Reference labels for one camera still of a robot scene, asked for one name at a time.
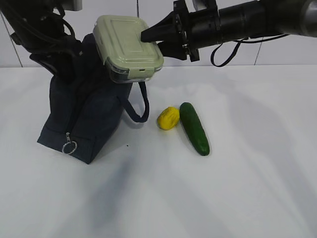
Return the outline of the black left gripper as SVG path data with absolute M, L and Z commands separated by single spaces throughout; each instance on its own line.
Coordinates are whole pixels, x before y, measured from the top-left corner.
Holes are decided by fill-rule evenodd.
M 73 83 L 78 76 L 83 46 L 74 33 L 65 34 L 60 40 L 59 43 L 50 43 L 33 37 L 29 47 L 30 59 L 65 83 Z

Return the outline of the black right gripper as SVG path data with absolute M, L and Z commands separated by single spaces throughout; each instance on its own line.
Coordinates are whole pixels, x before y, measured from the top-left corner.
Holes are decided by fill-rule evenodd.
M 141 41 L 161 41 L 158 47 L 164 57 L 186 60 L 189 56 L 191 62 L 200 59 L 199 50 L 192 45 L 190 12 L 184 0 L 175 0 L 168 16 L 142 31 Z

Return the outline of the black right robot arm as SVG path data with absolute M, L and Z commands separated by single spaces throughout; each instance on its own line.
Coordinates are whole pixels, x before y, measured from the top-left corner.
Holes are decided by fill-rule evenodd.
M 176 0 L 173 11 L 141 33 L 144 43 L 157 42 L 165 57 L 195 62 L 199 49 L 236 42 L 227 65 L 241 44 L 255 44 L 289 35 L 317 36 L 315 0 L 253 0 L 218 9 L 206 0 L 205 9 L 189 12 L 186 2 Z

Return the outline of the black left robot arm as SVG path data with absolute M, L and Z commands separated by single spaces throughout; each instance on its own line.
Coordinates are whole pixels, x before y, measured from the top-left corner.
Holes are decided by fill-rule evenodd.
M 0 10 L 14 32 L 11 38 L 29 58 L 66 83 L 76 78 L 81 42 L 64 19 L 82 8 L 80 0 L 2 0 Z

